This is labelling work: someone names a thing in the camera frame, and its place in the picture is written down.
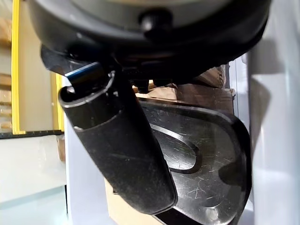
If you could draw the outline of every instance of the wooden shelf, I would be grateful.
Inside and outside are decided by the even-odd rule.
[[[11,75],[0,74],[0,90],[11,90]]]
[[[11,47],[12,21],[0,18],[0,46]]]

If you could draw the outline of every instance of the scratch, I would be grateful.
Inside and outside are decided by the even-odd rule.
[[[192,193],[192,192],[196,192],[195,199],[198,199],[198,198],[200,198],[200,197],[198,197],[198,191],[199,191],[199,188],[197,187],[195,190],[192,190],[192,191],[188,192],[188,194]]]
[[[215,160],[216,161],[216,160]],[[224,163],[221,163],[221,162],[219,162],[219,161],[216,161],[217,163],[220,163],[221,165],[224,165]]]
[[[192,193],[192,192],[194,192],[194,191],[198,192],[198,191],[199,191],[199,188],[197,187],[195,190],[192,190],[192,191],[188,192],[188,194],[189,194],[189,193]]]
[[[131,156],[120,155],[120,154],[115,154],[115,153],[110,153],[109,155],[116,157],[116,158],[125,159],[126,161],[129,161],[132,159],[132,160],[140,160],[140,161],[144,161],[144,162],[151,162],[151,160],[146,159],[146,158],[131,157]]]
[[[176,156],[174,156],[174,158],[176,159],[176,162],[178,162],[178,164],[179,164],[178,169],[180,169],[180,162],[179,162],[179,160],[177,159]]]
[[[204,191],[201,187],[199,187],[201,191],[203,191],[204,193],[206,193],[206,191]]]
[[[186,135],[186,136],[192,136],[192,135],[189,135],[189,134],[184,134],[184,133],[179,133],[180,135]]]

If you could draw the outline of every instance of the yellow trim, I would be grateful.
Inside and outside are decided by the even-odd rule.
[[[62,76],[51,72],[53,129],[64,131],[64,112],[58,101],[58,92],[62,87]]]
[[[64,126],[64,112],[60,106],[60,103],[58,101],[58,92],[62,88],[62,76],[59,74],[55,74],[55,80],[56,80],[56,101],[57,101],[57,115],[58,115],[58,128],[61,131],[65,131]]]
[[[11,96],[12,96],[12,126],[14,135],[23,135],[20,130],[19,112],[19,8],[20,0],[13,0],[12,21],[12,63],[11,63]]]

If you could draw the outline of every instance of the black plastic handle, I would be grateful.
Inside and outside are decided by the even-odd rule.
[[[90,157],[127,203],[146,214],[176,204],[169,168],[128,81],[112,74],[96,93],[77,99],[65,87],[59,99]]]

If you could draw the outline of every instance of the black plastic part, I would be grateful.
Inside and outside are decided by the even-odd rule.
[[[48,48],[86,61],[115,60],[127,79],[186,83],[251,49],[263,34],[270,2],[234,0],[206,19],[172,29],[169,38],[159,43],[141,31],[98,20],[71,0],[30,0],[29,4],[35,31]]]
[[[61,130],[42,130],[42,131],[27,131],[24,135],[14,135],[13,133],[0,133],[0,139],[11,139],[21,137],[42,137],[47,135],[63,135]]]
[[[128,81],[112,73],[99,92],[76,99],[63,88],[59,100],[86,151],[127,203],[146,214],[176,204],[170,171]]]
[[[156,217],[168,225],[207,225],[214,224],[208,213],[210,210],[214,210],[217,212],[217,217],[214,219],[218,220],[220,224],[236,225],[244,211],[252,187],[250,138],[243,123],[231,114],[192,107],[192,105],[142,98],[140,98],[140,104],[150,123],[155,124],[156,127],[167,128],[172,132],[183,132],[185,138],[181,137],[180,141],[186,145],[187,142],[194,142],[201,150],[202,158],[209,158],[209,161],[207,158],[206,161],[203,160],[202,164],[197,164],[196,160],[192,168],[197,166],[198,169],[194,169],[192,172],[186,173],[187,170],[172,172],[178,191],[178,202],[174,208],[157,214]],[[215,143],[219,145],[219,148],[215,145],[209,145],[208,148],[205,148],[203,144],[198,145],[199,141],[203,142],[202,138],[210,136],[209,134],[199,136],[197,126],[205,124],[201,121],[218,126],[217,130],[219,131],[216,131],[216,127],[213,128],[212,141],[217,141],[214,138],[220,134],[227,133],[232,143],[232,149],[229,146],[220,148],[220,144],[229,144],[227,141],[224,142],[225,137],[222,136]],[[160,144],[166,142],[170,145],[169,139],[160,140],[158,137],[157,139]],[[188,147],[195,152],[196,159],[199,157],[196,154],[197,150],[194,150],[197,146],[193,147],[188,144]],[[214,150],[220,151],[221,149],[222,152],[214,153]],[[187,160],[185,155],[181,162]],[[218,199],[218,201],[211,201],[212,198]]]
[[[165,41],[172,31],[172,14],[164,9],[151,10],[140,18],[144,36],[153,41]]]

